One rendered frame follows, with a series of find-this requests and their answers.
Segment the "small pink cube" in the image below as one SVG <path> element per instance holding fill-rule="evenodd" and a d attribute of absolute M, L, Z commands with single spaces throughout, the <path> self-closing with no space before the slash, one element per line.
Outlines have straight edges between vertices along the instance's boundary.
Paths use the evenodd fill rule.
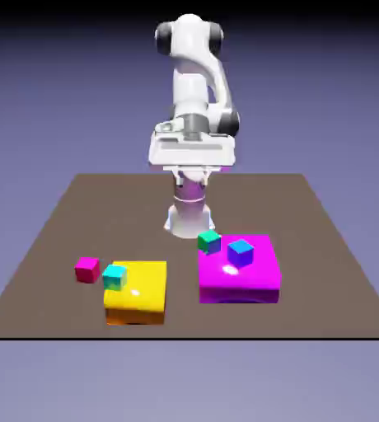
<path fill-rule="evenodd" d="M 74 271 L 78 282 L 94 284 L 101 274 L 100 260 L 95 257 L 80 257 Z"/>

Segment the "large yellow box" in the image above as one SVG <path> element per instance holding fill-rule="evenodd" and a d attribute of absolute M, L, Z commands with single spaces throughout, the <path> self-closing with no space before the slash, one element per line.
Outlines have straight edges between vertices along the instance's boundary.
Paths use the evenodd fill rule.
<path fill-rule="evenodd" d="M 166 311 L 165 261 L 114 261 L 127 268 L 126 285 L 120 291 L 104 290 L 106 323 L 161 325 Z"/>

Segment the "small green cube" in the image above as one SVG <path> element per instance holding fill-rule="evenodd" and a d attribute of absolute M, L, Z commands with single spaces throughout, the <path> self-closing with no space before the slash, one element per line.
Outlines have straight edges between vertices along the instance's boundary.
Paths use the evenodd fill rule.
<path fill-rule="evenodd" d="M 197 238 L 197 246 L 205 255 L 211 255 L 221 250 L 222 237 L 214 230 L 201 232 Z"/>

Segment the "small blue cube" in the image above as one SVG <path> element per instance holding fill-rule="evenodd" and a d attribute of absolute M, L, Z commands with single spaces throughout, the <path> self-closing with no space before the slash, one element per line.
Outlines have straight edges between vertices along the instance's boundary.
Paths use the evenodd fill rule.
<path fill-rule="evenodd" d="M 230 242 L 227 245 L 227 260 L 240 269 L 253 263 L 255 248 L 244 239 Z"/>

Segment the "small cyan cube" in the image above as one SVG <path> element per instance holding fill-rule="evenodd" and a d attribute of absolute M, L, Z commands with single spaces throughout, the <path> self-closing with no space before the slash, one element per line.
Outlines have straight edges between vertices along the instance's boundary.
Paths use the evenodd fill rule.
<path fill-rule="evenodd" d="M 123 265 L 108 265 L 103 274 L 104 290 L 120 291 L 127 283 L 128 272 Z"/>

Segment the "large magenta box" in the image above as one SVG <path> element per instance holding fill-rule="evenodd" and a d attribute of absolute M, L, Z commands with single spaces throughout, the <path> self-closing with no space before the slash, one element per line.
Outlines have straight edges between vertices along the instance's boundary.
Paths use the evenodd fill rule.
<path fill-rule="evenodd" d="M 253 263 L 240 269 L 227 260 L 227 245 L 244 239 L 254 248 Z M 198 252 L 201 303 L 276 303 L 282 275 L 267 234 L 224 234 L 221 250 Z"/>

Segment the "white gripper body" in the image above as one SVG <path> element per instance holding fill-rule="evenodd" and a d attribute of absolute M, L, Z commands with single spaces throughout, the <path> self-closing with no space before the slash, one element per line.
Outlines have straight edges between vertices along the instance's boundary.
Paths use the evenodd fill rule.
<path fill-rule="evenodd" d="M 218 134 L 200 134 L 200 140 L 185 140 L 181 132 L 153 133 L 148 161 L 153 166 L 209 166 L 235 164 L 235 139 Z"/>

